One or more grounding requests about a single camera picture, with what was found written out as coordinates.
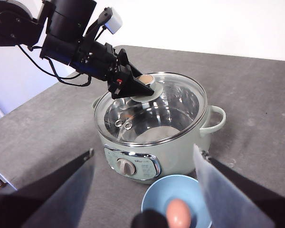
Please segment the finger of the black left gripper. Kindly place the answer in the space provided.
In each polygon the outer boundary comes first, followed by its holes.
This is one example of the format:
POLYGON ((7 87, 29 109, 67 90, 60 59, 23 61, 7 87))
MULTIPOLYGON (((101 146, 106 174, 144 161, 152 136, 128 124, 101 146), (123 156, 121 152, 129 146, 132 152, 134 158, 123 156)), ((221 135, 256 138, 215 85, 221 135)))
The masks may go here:
POLYGON ((133 96, 151 96, 154 94, 149 86, 142 83, 138 77, 142 73, 118 72, 108 80, 108 91, 113 99, 133 97, 133 96))
POLYGON ((128 59, 127 53, 124 48, 119 51, 119 63, 130 70, 133 77, 139 77, 142 72, 138 70, 128 59))

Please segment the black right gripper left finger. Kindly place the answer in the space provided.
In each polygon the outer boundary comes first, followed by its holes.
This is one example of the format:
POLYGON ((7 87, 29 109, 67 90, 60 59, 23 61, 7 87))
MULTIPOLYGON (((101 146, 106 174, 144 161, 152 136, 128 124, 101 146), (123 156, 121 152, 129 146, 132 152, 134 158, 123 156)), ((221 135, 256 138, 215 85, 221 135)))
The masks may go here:
POLYGON ((53 173, 12 193, 0 193, 0 228, 75 228, 94 175, 89 149, 53 173))

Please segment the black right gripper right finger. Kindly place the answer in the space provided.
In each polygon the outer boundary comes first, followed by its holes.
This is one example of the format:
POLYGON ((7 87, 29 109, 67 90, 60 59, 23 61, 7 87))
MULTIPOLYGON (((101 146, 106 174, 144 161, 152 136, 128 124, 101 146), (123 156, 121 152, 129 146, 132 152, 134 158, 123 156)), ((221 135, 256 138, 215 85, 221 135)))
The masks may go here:
POLYGON ((285 228, 285 197, 193 146, 201 192, 216 228, 285 228))

